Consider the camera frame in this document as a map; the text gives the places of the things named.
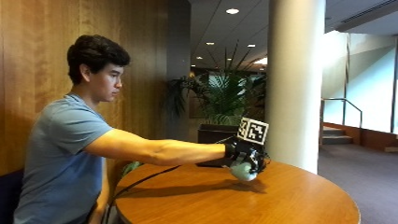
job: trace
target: staircase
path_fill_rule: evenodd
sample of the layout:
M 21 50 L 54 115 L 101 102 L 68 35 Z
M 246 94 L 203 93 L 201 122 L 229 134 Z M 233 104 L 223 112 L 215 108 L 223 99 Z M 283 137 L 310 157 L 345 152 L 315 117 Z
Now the staircase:
M 351 137 L 341 129 L 323 127 L 322 145 L 351 144 Z

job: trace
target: black glove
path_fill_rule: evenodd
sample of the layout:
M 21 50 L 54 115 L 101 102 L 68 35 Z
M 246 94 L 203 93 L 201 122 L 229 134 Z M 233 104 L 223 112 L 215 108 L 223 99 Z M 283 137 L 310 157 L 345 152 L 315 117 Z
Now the black glove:
M 250 174 L 258 174 L 265 169 L 266 153 L 262 146 L 233 137 L 229 139 L 229 144 L 225 144 L 225 158 L 230 158 L 239 163 L 249 162 L 251 169 Z

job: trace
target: round wooden table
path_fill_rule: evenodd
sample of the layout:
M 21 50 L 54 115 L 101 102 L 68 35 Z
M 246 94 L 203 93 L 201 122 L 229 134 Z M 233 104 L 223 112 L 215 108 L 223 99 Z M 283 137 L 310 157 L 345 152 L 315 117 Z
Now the round wooden table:
M 120 191 L 169 167 L 144 165 L 117 185 Z M 116 200 L 125 223 L 359 223 L 350 195 L 331 181 L 277 161 L 250 182 L 226 168 L 182 165 L 157 175 Z

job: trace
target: man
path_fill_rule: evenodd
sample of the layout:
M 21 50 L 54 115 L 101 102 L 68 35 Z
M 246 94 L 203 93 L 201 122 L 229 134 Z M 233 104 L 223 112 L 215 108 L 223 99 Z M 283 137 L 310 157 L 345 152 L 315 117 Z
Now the man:
M 233 145 L 148 140 L 109 127 L 96 109 L 118 95 L 129 55 L 105 37 L 82 35 L 66 61 L 73 86 L 44 108 L 32 128 L 16 224 L 101 223 L 108 201 L 104 158 L 181 165 L 250 152 Z

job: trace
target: recessed light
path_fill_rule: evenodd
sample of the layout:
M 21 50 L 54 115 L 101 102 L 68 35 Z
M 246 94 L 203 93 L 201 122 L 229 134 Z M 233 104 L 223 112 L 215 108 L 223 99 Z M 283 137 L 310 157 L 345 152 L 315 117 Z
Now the recessed light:
M 238 10 L 235 8 L 230 8 L 230 9 L 226 10 L 226 13 L 227 14 L 237 14 Z

